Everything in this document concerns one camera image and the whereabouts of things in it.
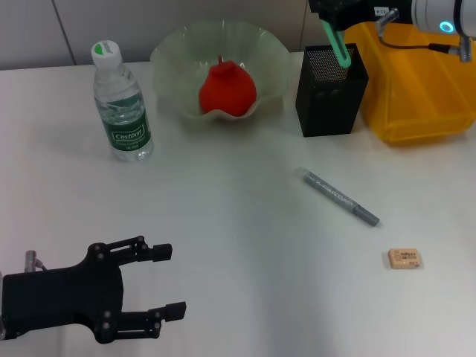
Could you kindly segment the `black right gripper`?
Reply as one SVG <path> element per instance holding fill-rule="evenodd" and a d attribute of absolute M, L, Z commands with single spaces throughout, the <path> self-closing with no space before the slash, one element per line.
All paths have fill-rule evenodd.
<path fill-rule="evenodd" d="M 311 12 L 317 13 L 322 22 L 326 22 L 334 30 L 347 29 L 339 4 L 327 0 L 308 0 L 308 3 Z M 390 10 L 398 10 L 397 23 L 413 24 L 411 0 L 363 0 L 353 4 L 348 28 L 365 22 L 376 22 Z"/>

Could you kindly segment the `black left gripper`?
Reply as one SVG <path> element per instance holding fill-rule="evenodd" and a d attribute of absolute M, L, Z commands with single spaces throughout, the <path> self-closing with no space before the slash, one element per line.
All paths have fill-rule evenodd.
<path fill-rule="evenodd" d="M 119 266 L 170 260 L 173 247 L 149 247 L 143 236 L 89 247 L 75 266 L 3 277 L 1 322 L 6 340 L 30 331 L 80 324 L 99 343 L 159 338 L 163 322 L 180 321 L 186 303 L 145 312 L 121 312 L 123 281 Z"/>

